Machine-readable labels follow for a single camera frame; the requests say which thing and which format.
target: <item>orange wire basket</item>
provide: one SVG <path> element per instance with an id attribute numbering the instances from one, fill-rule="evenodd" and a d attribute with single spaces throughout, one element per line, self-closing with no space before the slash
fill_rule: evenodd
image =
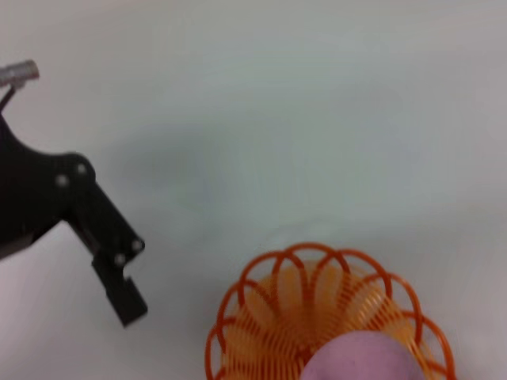
<path id="1" fill-rule="evenodd" d="M 323 258 L 298 257 L 298 252 L 308 249 L 317 257 L 317 253 L 324 253 Z M 375 272 L 368 274 L 350 264 L 346 259 L 351 257 L 369 264 Z M 267 260 L 274 260 L 271 273 L 258 281 L 250 279 L 252 270 Z M 282 268 L 286 260 L 291 265 Z M 393 299 L 393 283 L 405 289 L 412 310 L 403 310 Z M 237 302 L 232 302 L 234 295 Z M 423 340 L 424 326 L 437 338 L 443 363 L 434 359 Z M 382 331 L 412 353 L 427 379 L 456 380 L 448 341 L 422 313 L 412 287 L 365 253 L 319 243 L 265 253 L 245 267 L 239 281 L 225 294 L 208 335 L 206 377 L 297 380 L 321 346 L 353 330 Z M 220 363 L 212 360 L 215 339 L 221 350 Z"/>

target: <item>white background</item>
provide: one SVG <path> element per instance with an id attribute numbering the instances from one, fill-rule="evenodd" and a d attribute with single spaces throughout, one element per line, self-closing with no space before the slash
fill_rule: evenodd
<path id="1" fill-rule="evenodd" d="M 507 3 L 1 0 L 5 112 L 147 241 L 125 331 L 59 226 L 0 264 L 0 378 L 204 378 L 240 268 L 319 238 L 407 278 L 460 378 L 507 378 Z"/>

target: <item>screw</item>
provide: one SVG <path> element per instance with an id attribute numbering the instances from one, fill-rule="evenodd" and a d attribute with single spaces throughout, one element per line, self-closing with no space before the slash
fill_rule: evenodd
<path id="1" fill-rule="evenodd" d="M 138 239 L 135 239 L 133 242 L 132 242 L 132 251 L 134 252 L 140 252 L 141 249 L 143 249 L 143 242 L 138 240 Z"/>
<path id="2" fill-rule="evenodd" d="M 84 176 L 86 174 L 86 165 L 85 164 L 79 164 L 76 166 L 76 171 L 78 174 Z"/>
<path id="3" fill-rule="evenodd" d="M 59 174 L 55 178 L 55 183 L 59 188 L 66 188 L 70 183 L 69 177 L 67 177 L 65 174 Z"/>
<path id="4" fill-rule="evenodd" d="M 114 264 L 116 264 L 118 267 L 123 267 L 126 262 L 127 258 L 123 253 L 118 253 L 116 256 L 114 256 Z"/>

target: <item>white table surface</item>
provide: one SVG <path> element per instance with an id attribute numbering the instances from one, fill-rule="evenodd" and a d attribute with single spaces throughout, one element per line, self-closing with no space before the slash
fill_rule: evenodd
<path id="1" fill-rule="evenodd" d="M 315 236 L 406 277 L 459 378 L 507 378 L 506 33 L 504 1 L 1 1 L 0 64 L 42 74 L 5 117 L 90 158 L 150 313 L 124 331 L 59 226 L 0 263 L 0 378 L 204 378 L 240 268 Z"/>

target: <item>pink object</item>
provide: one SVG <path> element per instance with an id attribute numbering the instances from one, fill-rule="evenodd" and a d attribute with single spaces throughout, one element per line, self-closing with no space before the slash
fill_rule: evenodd
<path id="1" fill-rule="evenodd" d="M 381 332 L 354 331 L 318 350 L 300 380 L 425 380 L 425 376 L 396 340 Z"/>

